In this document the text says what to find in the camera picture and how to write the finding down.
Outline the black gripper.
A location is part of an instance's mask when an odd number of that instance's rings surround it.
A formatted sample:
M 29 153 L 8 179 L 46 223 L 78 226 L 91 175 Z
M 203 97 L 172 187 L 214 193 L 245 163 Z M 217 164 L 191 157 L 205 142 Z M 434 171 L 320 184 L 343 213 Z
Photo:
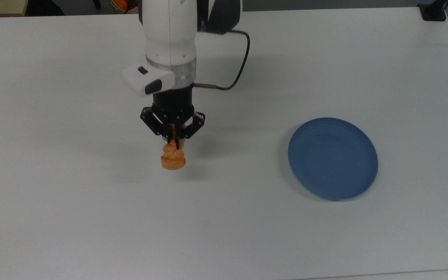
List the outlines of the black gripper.
M 194 111 L 192 86 L 153 94 L 151 107 L 144 107 L 139 117 L 167 144 L 176 138 L 177 149 L 204 126 L 206 118 Z

